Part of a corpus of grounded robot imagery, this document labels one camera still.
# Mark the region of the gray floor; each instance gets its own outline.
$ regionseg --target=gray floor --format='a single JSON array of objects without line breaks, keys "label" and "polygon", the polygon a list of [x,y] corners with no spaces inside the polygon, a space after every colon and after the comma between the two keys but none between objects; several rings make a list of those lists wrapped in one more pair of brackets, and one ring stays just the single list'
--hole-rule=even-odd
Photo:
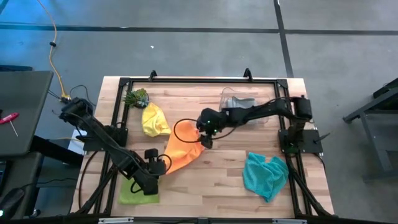
[{"label": "gray floor", "polygon": [[[278,28],[271,0],[43,3],[61,25]],[[398,30],[398,2],[393,0],[280,0],[280,6],[286,29]],[[0,21],[49,24],[35,1],[23,0],[9,0]],[[51,70],[47,57],[53,32],[0,30],[0,36],[0,64]],[[148,75],[153,69],[159,75],[240,77],[249,67],[256,77],[286,77],[279,34],[63,31],[58,36],[53,60],[66,88],[84,84],[93,101],[103,76]],[[287,35],[287,44],[294,77],[305,79],[317,127],[321,133],[331,132],[323,147],[336,214],[396,222],[398,180],[363,183],[361,176],[377,172],[377,163],[361,123],[347,125],[341,118],[397,78],[398,36]],[[56,78],[51,89],[60,92]],[[55,98],[47,98],[39,136],[72,134],[73,127],[52,113],[61,107]],[[59,192],[42,195],[49,198],[40,204],[44,215],[68,212],[69,202],[57,203]]]}]

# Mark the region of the lime green cloth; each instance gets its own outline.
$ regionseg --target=lime green cloth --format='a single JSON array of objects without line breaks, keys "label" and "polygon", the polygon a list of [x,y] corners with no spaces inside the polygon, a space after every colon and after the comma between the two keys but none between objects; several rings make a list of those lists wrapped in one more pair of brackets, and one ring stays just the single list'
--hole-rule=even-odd
[{"label": "lime green cloth", "polygon": [[[120,188],[119,203],[125,205],[137,205],[143,203],[159,203],[159,194],[157,195],[144,195],[140,190],[139,192],[133,194],[130,191],[130,187],[134,182],[134,178],[127,180],[122,177],[122,187]],[[139,190],[138,184],[135,184],[133,191]]]}]

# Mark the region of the teal towel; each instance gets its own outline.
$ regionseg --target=teal towel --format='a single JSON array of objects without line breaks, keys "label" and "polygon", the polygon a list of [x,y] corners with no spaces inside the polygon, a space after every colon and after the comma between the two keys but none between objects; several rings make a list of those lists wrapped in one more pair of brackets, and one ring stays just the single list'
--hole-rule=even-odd
[{"label": "teal towel", "polygon": [[249,152],[243,169],[243,183],[246,189],[272,201],[287,182],[286,163],[274,156],[269,163],[263,155]]}]

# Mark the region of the succulent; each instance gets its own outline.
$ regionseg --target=succulent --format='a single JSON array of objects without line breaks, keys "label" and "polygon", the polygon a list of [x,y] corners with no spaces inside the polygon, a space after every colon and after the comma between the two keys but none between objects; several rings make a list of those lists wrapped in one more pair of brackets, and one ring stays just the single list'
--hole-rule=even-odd
[{"label": "succulent", "polygon": [[149,97],[145,89],[141,88],[136,91],[127,92],[123,99],[126,105],[145,108],[149,104]]}]

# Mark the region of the fabric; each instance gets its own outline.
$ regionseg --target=fabric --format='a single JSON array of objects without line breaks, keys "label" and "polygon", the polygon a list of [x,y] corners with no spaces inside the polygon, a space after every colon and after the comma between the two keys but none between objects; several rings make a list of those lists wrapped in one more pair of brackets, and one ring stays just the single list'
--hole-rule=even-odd
[{"label": "fabric", "polygon": [[149,103],[142,112],[141,123],[144,133],[150,137],[171,133],[163,111],[153,103]]},{"label": "fabric", "polygon": [[289,171],[286,163],[274,156],[269,163],[263,155],[249,153],[243,169],[245,188],[271,202],[287,182]]},{"label": "fabric", "polygon": [[[131,193],[130,187],[134,178],[127,180],[122,177],[122,187],[120,188],[119,203],[124,205],[138,205],[143,203],[159,203],[159,195],[144,195],[142,191],[135,194]],[[133,190],[139,190],[138,184],[134,185]]]},{"label": "fabric", "polygon": [[[177,136],[184,141],[195,141],[199,136],[199,130],[197,130],[189,121],[179,122],[175,127],[175,132],[177,132]],[[172,166],[166,174],[170,174],[177,169],[188,165],[199,157],[204,149],[205,148],[200,144],[200,142],[186,143],[178,140],[177,137],[175,137],[173,127],[173,132],[170,135],[164,152],[172,159]],[[165,160],[165,163],[166,167],[169,167],[170,161],[168,159]]]}]

